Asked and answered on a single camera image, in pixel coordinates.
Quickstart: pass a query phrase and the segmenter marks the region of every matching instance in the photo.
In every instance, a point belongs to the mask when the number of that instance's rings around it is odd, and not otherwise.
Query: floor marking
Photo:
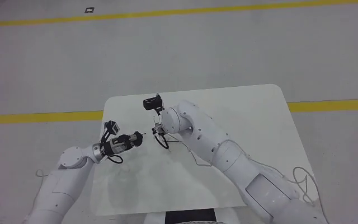
[[[288,102],[287,105],[291,113],[358,110],[358,100]],[[102,110],[43,114],[8,114],[0,115],[0,124],[79,122],[102,120],[102,116]]]
[[[338,4],[358,4],[358,0],[318,0],[318,1],[306,1],[306,2],[282,2],[282,3],[274,3],[274,4],[256,4],[250,6],[222,6],[222,7],[210,7],[210,8],[189,8],[183,10],[162,10],[162,11],[152,11],[152,12],[133,12],[133,13],[119,13],[119,14],[107,14],[107,15],[88,15],[88,16],[86,15],[86,16],[73,16],[73,17],[65,17],[65,18],[41,18],[35,20],[0,21],[0,26],[54,24],[58,22],[115,20],[121,18],[141,18],[141,17],[152,17],[152,16],[188,15],[188,14],[216,13],[216,12],[274,10],[280,8],[332,6]]]

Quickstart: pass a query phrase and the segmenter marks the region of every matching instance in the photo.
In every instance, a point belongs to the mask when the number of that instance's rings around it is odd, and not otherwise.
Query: black cable
[[[164,143],[165,143],[166,145],[163,145],[162,142],[160,142],[160,140],[157,138],[157,136],[154,136],[154,137],[155,137],[155,139],[157,140],[157,142],[158,142],[163,148],[165,148],[166,150],[169,149],[168,142],[167,142],[167,140],[166,140],[166,138],[165,138],[164,136],[161,136],[161,137],[164,139]]]
[[[115,160],[111,159],[112,157],[118,157],[118,158],[121,159],[121,161],[120,162],[115,161]],[[120,157],[119,155],[112,155],[112,156],[107,157],[107,159],[110,160],[111,162],[114,162],[115,164],[122,164],[123,163],[123,158]]]

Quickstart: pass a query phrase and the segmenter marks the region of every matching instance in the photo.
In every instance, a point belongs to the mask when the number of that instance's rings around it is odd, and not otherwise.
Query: black object
[[[164,137],[164,135],[161,135],[161,134],[159,134],[159,136],[161,136],[161,137],[163,138],[164,143],[165,143],[166,145],[163,145],[162,142],[160,142],[160,140],[157,138],[157,136],[154,136],[154,138],[157,140],[157,142],[158,142],[163,148],[165,148],[166,150],[168,150],[168,149],[169,149],[169,145],[168,145],[168,142],[167,142],[166,138]]]
[[[93,13],[95,11],[94,7],[88,7],[86,8],[86,10],[84,11],[85,13]]]
[[[164,224],[177,224],[192,221],[216,222],[216,215],[213,208],[166,212]]]
[[[134,132],[133,135],[136,136],[136,140],[135,140],[135,141],[132,141],[133,144],[134,144],[135,146],[137,146],[137,147],[140,146],[140,145],[143,143],[143,135],[140,134],[139,132]]]
[[[155,110],[158,115],[160,115],[160,112],[164,110],[163,100],[159,94],[153,98],[143,100],[143,106],[146,110]]]
[[[105,123],[105,132],[102,135],[101,143],[107,142],[110,135],[117,135],[119,132],[119,127],[116,122],[113,120],[110,120],[109,122]]]
[[[112,159],[113,157],[118,157],[118,158],[121,159],[121,161],[120,162],[115,161],[115,160]],[[122,164],[123,163],[123,158],[121,156],[119,156],[119,155],[112,155],[112,156],[107,157],[107,159],[110,160],[111,162],[114,162],[115,164]]]
[[[131,136],[127,134],[122,134],[117,138],[113,138],[107,141],[110,135],[117,135],[118,132],[119,127],[116,122],[112,120],[105,122],[105,130],[100,142],[101,155],[103,157],[107,156],[107,159],[114,162],[115,164],[123,163],[123,158],[119,155],[115,155],[111,147],[110,141],[112,141],[113,144],[123,143],[126,151],[133,148],[133,146],[138,147],[143,143],[143,135],[139,132],[134,132],[134,134],[132,134]],[[115,161],[112,159],[113,157],[120,158],[121,161]]]

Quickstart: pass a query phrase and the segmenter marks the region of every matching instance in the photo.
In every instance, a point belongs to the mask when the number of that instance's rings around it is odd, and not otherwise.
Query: table
[[[312,168],[281,89],[258,85],[160,93],[164,107],[186,99],[212,116],[255,160],[272,165],[293,179],[295,166]],[[169,150],[152,136],[159,117],[143,108],[153,94],[109,98],[103,122],[114,120],[119,134],[146,132],[143,144],[121,156],[123,164],[95,166],[91,210],[95,215],[133,214],[245,206],[237,188],[214,167],[197,166],[180,143]],[[197,158],[198,163],[205,163]],[[313,183],[309,195],[317,199]]]

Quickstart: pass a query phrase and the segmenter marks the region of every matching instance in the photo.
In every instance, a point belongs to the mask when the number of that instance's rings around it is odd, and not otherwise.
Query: black base
[[[216,222],[215,211],[210,209],[186,210],[166,212],[164,224],[177,224],[191,221],[211,221]]]

